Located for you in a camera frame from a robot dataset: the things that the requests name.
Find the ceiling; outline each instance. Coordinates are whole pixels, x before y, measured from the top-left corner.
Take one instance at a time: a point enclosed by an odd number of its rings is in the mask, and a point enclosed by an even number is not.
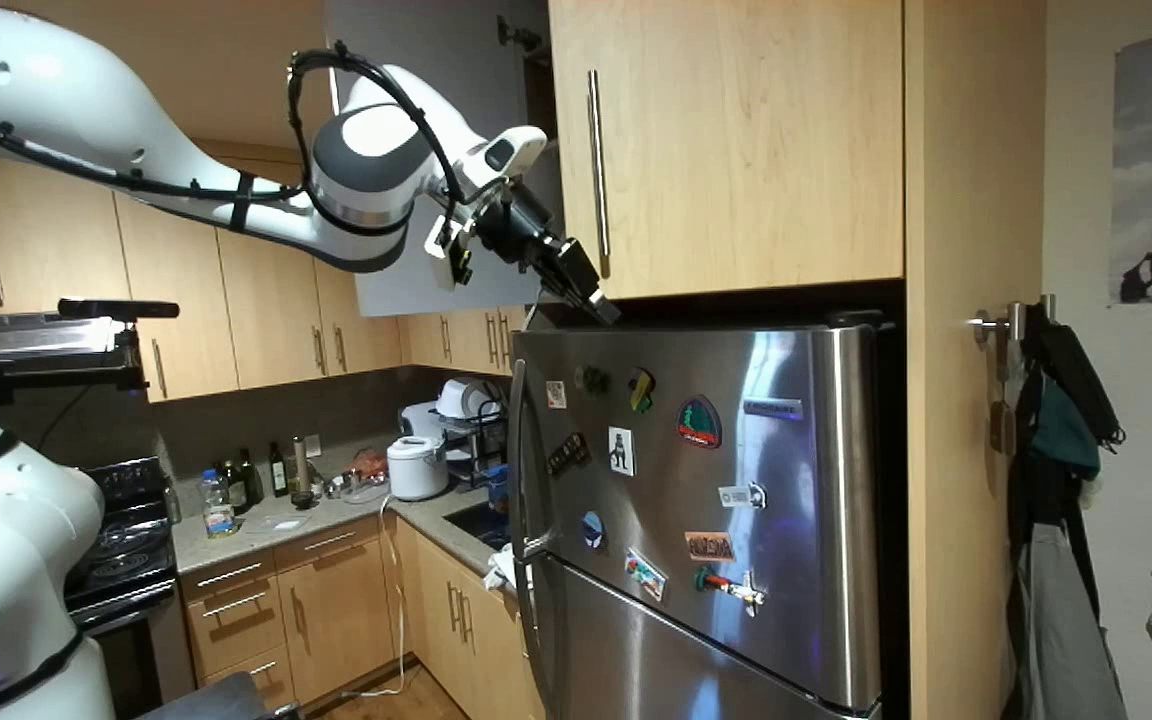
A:
[[[201,145],[287,150],[287,56],[320,46],[320,0],[0,0],[125,56]]]

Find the wooden cabinet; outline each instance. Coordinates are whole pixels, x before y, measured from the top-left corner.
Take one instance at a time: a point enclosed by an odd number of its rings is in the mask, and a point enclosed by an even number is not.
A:
[[[315,264],[325,366],[327,377],[374,372],[405,365],[399,321],[358,316],[351,270]]]
[[[177,299],[177,321],[140,321],[149,401],[237,393],[215,228],[117,194],[131,299]]]
[[[550,0],[562,217],[606,296],[905,270],[892,0]]]
[[[273,554],[183,580],[194,684],[252,673],[268,709],[297,704]]]
[[[220,264],[238,389],[327,377],[315,258],[220,230]]]
[[[183,599],[194,684],[252,673],[268,709],[325,699],[397,647],[381,518],[191,570]]]
[[[0,313],[56,313],[61,296],[127,296],[111,191],[0,161]]]
[[[391,660],[381,525],[351,525],[291,546],[281,570],[291,678],[300,699],[327,695]]]
[[[426,366],[506,377],[506,330],[521,326],[521,316],[521,307],[407,316],[407,360]]]
[[[472,714],[545,714],[531,684],[521,615],[498,593],[397,518],[397,546],[405,562],[411,650],[445,684],[445,691]]]

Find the refrigerator door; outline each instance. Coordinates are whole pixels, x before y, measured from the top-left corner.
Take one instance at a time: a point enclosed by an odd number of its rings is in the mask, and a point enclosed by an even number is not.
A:
[[[676,714],[676,720],[838,720],[762,669],[695,640],[685,624],[619,593],[540,559],[548,602],[548,714]]]
[[[617,602],[873,711],[875,436],[899,430],[875,427],[873,346],[873,326],[521,337],[522,532],[545,515],[545,553]]]

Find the range hood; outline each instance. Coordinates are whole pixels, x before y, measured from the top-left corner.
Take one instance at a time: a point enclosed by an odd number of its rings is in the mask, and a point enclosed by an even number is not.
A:
[[[53,316],[0,316],[0,405],[10,389],[117,383],[145,389],[135,321],[179,316],[160,299],[61,299]]]

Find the kitchen backsplash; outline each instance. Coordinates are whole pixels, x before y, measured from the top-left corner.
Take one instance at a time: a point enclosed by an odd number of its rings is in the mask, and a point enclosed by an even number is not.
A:
[[[160,456],[167,477],[189,480],[238,449],[263,458],[268,440],[287,450],[291,436],[320,436],[325,449],[338,449],[397,430],[397,411],[425,383],[419,372],[374,372],[179,405],[145,405],[103,383],[28,389],[0,408],[0,425],[61,463],[97,466]]]

